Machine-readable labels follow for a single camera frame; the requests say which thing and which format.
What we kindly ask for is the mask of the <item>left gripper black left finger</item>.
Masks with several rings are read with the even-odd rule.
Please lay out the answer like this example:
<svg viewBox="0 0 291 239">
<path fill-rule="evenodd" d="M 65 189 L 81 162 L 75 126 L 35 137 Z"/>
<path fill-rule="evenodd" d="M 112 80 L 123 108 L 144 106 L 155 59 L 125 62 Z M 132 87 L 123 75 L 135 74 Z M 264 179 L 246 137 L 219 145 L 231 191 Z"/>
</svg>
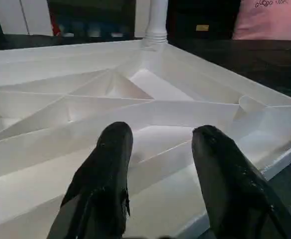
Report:
<svg viewBox="0 0 291 239">
<path fill-rule="evenodd" d="M 120 239 L 130 215 L 127 174 L 133 133 L 113 122 L 75 172 L 48 233 L 49 239 Z"/>
</svg>

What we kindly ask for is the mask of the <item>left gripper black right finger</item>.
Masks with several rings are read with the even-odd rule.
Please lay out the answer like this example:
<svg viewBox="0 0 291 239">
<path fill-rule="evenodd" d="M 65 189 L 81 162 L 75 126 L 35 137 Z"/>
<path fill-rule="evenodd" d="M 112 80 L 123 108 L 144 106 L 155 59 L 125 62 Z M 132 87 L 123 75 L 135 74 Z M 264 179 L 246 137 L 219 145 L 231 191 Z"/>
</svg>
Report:
<svg viewBox="0 0 291 239">
<path fill-rule="evenodd" d="M 291 214 L 236 142 L 212 125 L 193 130 L 192 155 L 218 239 L 291 239 Z"/>
</svg>

